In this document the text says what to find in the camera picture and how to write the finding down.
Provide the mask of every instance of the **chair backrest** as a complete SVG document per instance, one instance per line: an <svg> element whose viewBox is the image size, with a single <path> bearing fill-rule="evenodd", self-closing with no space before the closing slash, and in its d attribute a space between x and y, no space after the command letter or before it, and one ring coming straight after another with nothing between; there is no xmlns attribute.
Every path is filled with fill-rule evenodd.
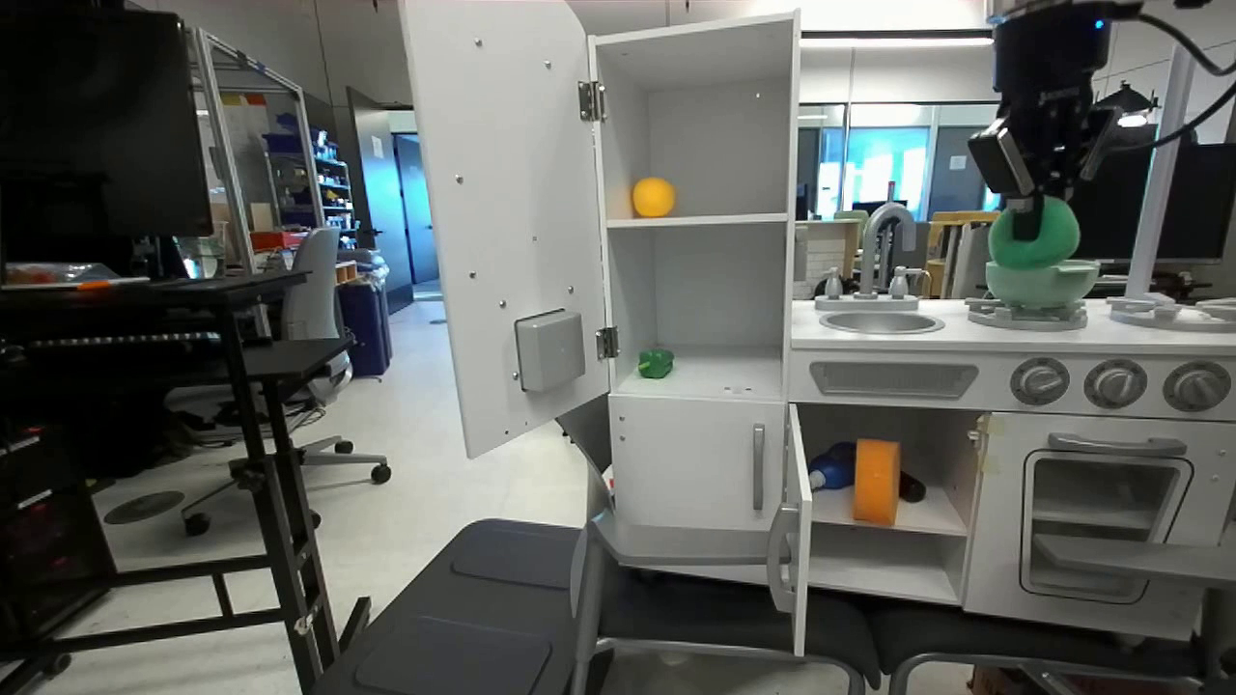
<svg viewBox="0 0 1236 695"><path fill-rule="evenodd" d="M293 254L293 272L306 272L308 277L280 293L280 338L285 341L341 341L344 338L341 296L337 296L337 259L341 259L337 233L317 230L302 239L297 254ZM346 361L346 353L341 353L328 363L328 380L308 384L312 402L328 402L346 380L351 380L351 361Z"/></svg>

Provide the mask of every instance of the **orange ball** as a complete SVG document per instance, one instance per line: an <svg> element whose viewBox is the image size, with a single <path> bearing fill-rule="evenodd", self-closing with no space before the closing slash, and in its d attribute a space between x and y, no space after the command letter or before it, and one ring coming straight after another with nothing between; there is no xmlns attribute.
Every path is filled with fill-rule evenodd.
<svg viewBox="0 0 1236 695"><path fill-rule="evenodd" d="M669 177L639 177L628 186L632 218L670 218L677 206L678 206L678 195L670 191Z"/></svg>

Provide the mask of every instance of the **monitor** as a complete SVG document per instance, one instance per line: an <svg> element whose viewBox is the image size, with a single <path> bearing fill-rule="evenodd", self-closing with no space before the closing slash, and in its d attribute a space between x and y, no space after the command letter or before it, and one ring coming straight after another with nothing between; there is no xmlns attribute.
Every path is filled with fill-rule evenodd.
<svg viewBox="0 0 1236 695"><path fill-rule="evenodd" d="M1073 191L1081 222L1078 259L1130 259L1150 152L1108 156L1091 183ZM1236 146L1179 152L1158 259L1224 259L1236 206Z"/></svg>
<svg viewBox="0 0 1236 695"><path fill-rule="evenodd" d="M0 103L0 259L138 272L213 233L176 15L0 13Z"/></svg>

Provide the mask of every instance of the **toy kitchen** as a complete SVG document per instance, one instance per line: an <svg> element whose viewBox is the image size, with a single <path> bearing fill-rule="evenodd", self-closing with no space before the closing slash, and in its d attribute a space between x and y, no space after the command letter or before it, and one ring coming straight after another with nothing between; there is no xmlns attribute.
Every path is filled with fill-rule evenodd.
<svg viewBox="0 0 1236 695"><path fill-rule="evenodd" d="M796 654L805 591L1192 629L1192 574L1100 559L1221 544L1230 307L1085 300L1053 197L992 230L988 300L798 300L796 15L587 38L558 0L418 0L405 33L471 456L605 402L614 558L767 587Z"/></svg>

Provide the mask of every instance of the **sink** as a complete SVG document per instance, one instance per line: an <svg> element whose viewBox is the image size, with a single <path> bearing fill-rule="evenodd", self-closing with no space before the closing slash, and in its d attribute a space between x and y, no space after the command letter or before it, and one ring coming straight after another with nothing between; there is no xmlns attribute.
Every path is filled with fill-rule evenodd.
<svg viewBox="0 0 1236 695"><path fill-rule="evenodd" d="M844 329L844 331L867 331L867 338L903 338L903 331L943 329L934 316L917 316L917 312L834 312L822 326Z"/></svg>

